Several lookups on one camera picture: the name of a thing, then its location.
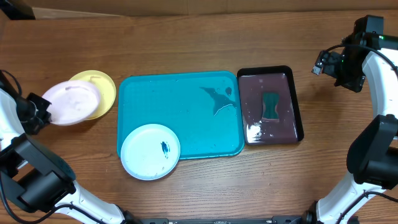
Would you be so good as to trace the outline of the white plate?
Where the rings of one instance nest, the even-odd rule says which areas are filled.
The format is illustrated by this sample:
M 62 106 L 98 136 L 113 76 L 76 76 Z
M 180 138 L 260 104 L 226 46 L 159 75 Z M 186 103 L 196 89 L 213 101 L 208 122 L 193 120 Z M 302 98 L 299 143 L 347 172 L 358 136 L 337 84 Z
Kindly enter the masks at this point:
M 47 90 L 42 98 L 50 102 L 50 122 L 70 126 L 90 117 L 99 107 L 101 95 L 94 84 L 81 80 L 61 82 Z

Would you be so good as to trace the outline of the yellow plate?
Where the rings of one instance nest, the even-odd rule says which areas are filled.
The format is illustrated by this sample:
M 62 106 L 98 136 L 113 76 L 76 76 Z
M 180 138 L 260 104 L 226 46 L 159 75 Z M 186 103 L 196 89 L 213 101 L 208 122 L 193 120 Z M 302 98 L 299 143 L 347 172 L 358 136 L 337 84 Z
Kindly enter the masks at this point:
M 116 100 L 116 85 L 113 79 L 98 70 L 86 70 L 77 73 L 70 80 L 82 80 L 94 84 L 100 92 L 101 100 L 96 111 L 87 120 L 97 119 L 105 115 L 114 105 Z

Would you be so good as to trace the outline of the green scrubbing sponge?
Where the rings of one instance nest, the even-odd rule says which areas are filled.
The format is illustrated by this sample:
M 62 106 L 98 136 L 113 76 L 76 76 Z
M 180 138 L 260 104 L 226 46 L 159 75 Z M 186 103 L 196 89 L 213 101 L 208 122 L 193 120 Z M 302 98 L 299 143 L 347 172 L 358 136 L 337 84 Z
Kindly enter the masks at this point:
M 279 103 L 279 95 L 274 92 L 264 92 L 262 94 L 263 113 L 264 119 L 279 119 L 277 112 L 277 105 Z

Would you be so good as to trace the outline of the light blue plate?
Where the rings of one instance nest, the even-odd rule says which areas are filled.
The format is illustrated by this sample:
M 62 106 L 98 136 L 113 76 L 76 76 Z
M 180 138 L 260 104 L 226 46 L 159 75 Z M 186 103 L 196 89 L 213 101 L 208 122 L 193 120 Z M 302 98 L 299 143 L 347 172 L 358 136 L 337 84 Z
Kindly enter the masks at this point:
M 172 172 L 180 159 L 180 141 L 168 127 L 146 124 L 133 130 L 121 146 L 124 170 L 139 180 L 157 180 Z

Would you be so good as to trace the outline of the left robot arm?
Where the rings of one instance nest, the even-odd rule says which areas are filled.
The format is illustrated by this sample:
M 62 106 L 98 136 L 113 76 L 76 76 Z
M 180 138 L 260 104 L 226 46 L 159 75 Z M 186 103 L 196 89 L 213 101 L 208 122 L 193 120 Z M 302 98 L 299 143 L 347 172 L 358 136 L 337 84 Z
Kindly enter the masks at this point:
M 81 187 L 72 168 L 58 155 L 32 139 L 50 124 L 50 102 L 30 93 L 22 96 L 20 84 L 10 84 L 1 70 L 1 200 L 6 212 L 23 223 L 10 208 L 45 215 L 68 215 L 82 223 L 134 223 L 119 206 L 106 203 Z

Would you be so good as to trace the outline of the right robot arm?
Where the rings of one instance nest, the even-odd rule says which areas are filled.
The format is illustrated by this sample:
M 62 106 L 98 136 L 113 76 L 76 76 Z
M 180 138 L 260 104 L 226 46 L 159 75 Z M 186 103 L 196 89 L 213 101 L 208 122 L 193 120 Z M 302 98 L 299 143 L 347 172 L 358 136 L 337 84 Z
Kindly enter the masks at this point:
M 351 144 L 347 173 L 295 223 L 357 223 L 354 214 L 374 196 L 397 185 L 397 50 L 372 50 L 362 63 L 374 119 Z

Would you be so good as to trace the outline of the black tray with water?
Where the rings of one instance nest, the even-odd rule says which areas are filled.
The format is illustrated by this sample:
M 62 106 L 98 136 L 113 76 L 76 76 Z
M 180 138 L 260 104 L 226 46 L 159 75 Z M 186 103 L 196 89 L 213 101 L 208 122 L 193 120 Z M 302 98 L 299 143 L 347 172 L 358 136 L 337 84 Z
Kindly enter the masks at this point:
M 248 145 L 295 144 L 304 130 L 292 69 L 286 65 L 237 72 Z

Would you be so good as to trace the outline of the teal plastic tray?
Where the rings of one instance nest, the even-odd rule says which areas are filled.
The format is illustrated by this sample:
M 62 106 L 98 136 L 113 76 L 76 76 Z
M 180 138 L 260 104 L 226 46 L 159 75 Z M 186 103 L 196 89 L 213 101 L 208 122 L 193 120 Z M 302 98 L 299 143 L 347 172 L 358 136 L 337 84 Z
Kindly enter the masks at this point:
M 125 79 L 119 86 L 116 151 L 145 124 L 171 129 L 182 160 L 239 154 L 245 140 L 236 75 L 215 71 Z

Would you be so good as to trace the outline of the cardboard backdrop panel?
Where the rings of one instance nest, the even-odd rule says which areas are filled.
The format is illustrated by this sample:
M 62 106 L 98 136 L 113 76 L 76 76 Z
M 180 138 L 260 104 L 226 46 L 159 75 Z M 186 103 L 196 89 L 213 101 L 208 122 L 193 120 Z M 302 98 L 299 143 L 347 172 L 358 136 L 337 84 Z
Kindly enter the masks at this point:
M 397 9 L 397 0 L 26 0 L 38 18 Z

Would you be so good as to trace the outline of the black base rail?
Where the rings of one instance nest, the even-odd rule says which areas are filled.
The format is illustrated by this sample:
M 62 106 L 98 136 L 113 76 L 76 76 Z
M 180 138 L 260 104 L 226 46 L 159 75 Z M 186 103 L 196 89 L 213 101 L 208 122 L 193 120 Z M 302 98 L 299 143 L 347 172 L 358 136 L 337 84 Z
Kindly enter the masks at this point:
M 169 220 L 167 218 L 146 218 L 132 223 L 138 224 L 304 224 L 312 223 L 301 216 L 274 216 L 272 218 L 240 218 L 240 219 L 185 219 Z

